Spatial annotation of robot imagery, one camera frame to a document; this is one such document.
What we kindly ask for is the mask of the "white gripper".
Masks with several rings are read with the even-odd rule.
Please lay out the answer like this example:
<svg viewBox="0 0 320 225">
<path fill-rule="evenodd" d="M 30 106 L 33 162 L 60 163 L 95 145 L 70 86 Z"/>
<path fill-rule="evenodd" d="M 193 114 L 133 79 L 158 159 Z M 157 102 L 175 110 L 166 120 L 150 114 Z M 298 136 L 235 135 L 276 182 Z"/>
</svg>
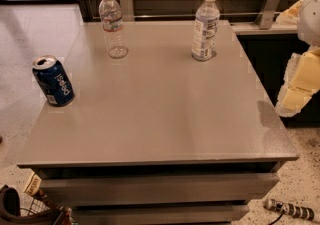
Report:
<svg viewBox="0 0 320 225">
<path fill-rule="evenodd" d="M 293 117 L 320 90 L 320 0 L 299 0 L 281 12 L 276 22 L 297 24 L 298 38 L 311 45 L 302 55 L 293 53 L 288 60 L 284 84 L 277 97 L 277 114 Z"/>
</svg>

